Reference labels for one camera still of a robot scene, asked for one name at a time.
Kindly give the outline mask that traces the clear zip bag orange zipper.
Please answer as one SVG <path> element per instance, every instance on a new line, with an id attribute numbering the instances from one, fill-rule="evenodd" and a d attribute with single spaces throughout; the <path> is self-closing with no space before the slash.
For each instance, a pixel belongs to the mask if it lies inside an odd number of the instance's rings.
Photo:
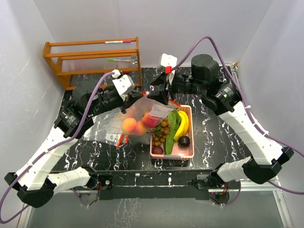
<path id="1" fill-rule="evenodd" d="M 125 114 L 117 117 L 118 130 L 125 135 L 144 135 L 158 126 L 171 111 L 178 109 L 176 103 L 161 104 L 148 98 L 148 93 L 142 92 L 142 98 L 126 109 Z"/>

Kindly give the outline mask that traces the orange peach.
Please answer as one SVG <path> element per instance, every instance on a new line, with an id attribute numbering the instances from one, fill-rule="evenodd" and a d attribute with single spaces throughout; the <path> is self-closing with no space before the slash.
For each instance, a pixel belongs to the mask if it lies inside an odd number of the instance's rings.
<path id="1" fill-rule="evenodd" d="M 148 129 L 143 125 L 142 121 L 137 122 L 136 133 L 137 135 L 145 135 Z"/>
<path id="2" fill-rule="evenodd" d="M 134 118 L 126 118 L 122 123 L 122 131 L 124 134 L 132 134 L 137 128 L 137 121 Z"/>

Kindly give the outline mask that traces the red apple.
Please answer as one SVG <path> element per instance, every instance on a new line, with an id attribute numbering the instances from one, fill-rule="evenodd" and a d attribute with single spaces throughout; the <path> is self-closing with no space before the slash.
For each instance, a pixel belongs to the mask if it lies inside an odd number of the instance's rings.
<path id="1" fill-rule="evenodd" d="M 159 122 L 159 117 L 150 115 L 148 113 L 144 114 L 142 118 L 142 123 L 147 128 L 154 128 L 159 124 Z"/>

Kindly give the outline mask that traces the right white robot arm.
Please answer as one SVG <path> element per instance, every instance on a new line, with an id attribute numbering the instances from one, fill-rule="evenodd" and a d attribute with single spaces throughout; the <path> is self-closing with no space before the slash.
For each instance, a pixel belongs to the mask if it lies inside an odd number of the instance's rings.
<path id="1" fill-rule="evenodd" d="M 240 92 L 229 82 L 220 80 L 218 62 L 207 54 L 196 55 L 191 59 L 189 76 L 175 74 L 173 67 L 176 65 L 176 57 L 165 53 L 161 55 L 158 64 L 160 73 L 151 82 L 151 85 L 159 86 L 159 90 L 148 97 L 166 105 L 169 95 L 199 95 L 203 104 L 234 130 L 251 153 L 245 159 L 220 164 L 201 183 L 221 189 L 237 179 L 248 178 L 263 184 L 275 177 L 294 151 L 257 130 L 257 121 L 249 119 Z"/>

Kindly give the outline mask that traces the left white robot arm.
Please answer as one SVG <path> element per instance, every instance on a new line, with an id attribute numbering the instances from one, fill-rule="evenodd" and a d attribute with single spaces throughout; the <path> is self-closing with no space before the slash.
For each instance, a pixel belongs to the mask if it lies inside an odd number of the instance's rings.
<path id="1" fill-rule="evenodd" d="M 123 113 L 142 94 L 128 75 L 112 80 L 113 85 L 98 89 L 95 79 L 83 80 L 72 92 L 72 99 L 60 112 L 47 139 L 16 173 L 9 172 L 5 181 L 17 191 L 19 199 L 34 208 L 45 205 L 57 193 L 74 188 L 94 189 L 98 174 L 89 166 L 52 174 L 53 167 L 65 152 L 94 125 L 93 117 L 120 108 Z"/>

